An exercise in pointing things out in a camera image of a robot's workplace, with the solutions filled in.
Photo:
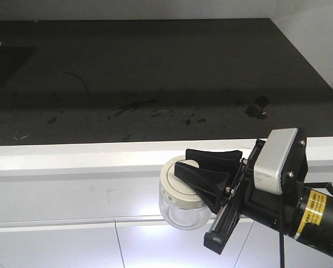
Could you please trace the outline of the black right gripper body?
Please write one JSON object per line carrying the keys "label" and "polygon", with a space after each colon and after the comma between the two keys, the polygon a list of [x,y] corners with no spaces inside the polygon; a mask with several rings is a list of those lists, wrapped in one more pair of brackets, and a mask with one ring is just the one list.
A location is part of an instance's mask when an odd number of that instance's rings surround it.
{"label": "black right gripper body", "polygon": [[225,204],[204,235],[204,246],[217,254],[222,253],[242,215],[283,232],[281,197],[255,188],[255,161],[265,143],[257,139],[249,157],[241,159]]}

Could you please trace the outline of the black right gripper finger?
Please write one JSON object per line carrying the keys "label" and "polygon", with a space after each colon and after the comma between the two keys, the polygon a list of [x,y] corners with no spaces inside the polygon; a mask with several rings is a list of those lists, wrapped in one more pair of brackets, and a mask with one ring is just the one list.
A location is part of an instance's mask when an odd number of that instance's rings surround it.
{"label": "black right gripper finger", "polygon": [[186,160],[194,160],[199,168],[209,171],[234,174],[238,170],[241,158],[242,152],[239,150],[225,152],[186,150]]}
{"label": "black right gripper finger", "polygon": [[177,162],[174,174],[202,199],[212,213],[218,214],[230,172],[205,170]]}

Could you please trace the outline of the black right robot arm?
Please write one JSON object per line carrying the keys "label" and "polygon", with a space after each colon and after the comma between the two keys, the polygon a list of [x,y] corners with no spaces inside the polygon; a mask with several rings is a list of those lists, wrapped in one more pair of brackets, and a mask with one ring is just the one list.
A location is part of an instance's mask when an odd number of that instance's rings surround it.
{"label": "black right robot arm", "polygon": [[266,143],[256,140],[249,157],[238,150],[207,152],[188,149],[191,166],[178,161],[175,176],[206,204],[216,220],[204,235],[204,246],[222,253],[241,216],[246,216],[299,243],[333,257],[333,186],[305,183],[307,159],[300,141],[281,172],[287,189],[276,195],[255,187],[255,163]]}

